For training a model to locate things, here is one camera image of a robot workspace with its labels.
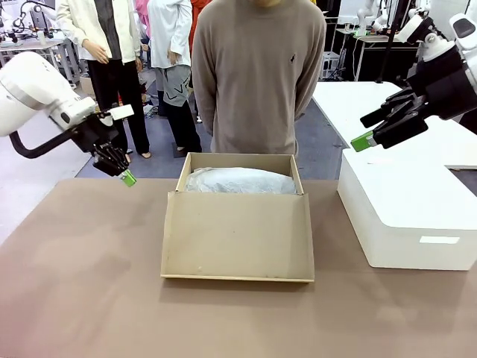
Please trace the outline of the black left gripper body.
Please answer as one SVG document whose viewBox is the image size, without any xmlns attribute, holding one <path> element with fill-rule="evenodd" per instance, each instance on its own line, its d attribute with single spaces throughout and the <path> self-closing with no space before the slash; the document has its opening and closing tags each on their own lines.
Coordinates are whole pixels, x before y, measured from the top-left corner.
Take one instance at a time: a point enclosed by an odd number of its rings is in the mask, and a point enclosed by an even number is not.
<svg viewBox="0 0 477 358">
<path fill-rule="evenodd" d="M 72 128 L 72 141 L 82 152 L 95 154 L 113 148 L 118 132 L 114 125 L 105 125 L 102 119 L 102 114 L 93 113 Z"/>
</svg>

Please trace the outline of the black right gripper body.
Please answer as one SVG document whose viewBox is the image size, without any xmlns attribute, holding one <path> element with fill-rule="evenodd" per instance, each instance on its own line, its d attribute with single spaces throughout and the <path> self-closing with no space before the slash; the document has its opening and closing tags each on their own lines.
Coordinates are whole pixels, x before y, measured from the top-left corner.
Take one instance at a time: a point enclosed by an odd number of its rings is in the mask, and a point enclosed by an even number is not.
<svg viewBox="0 0 477 358">
<path fill-rule="evenodd" d="M 422 100 L 420 114 L 447 120 L 476 109 L 476 90 L 466 74 L 467 62 L 456 46 L 430 61 L 421 60 L 408 79 Z"/>
</svg>

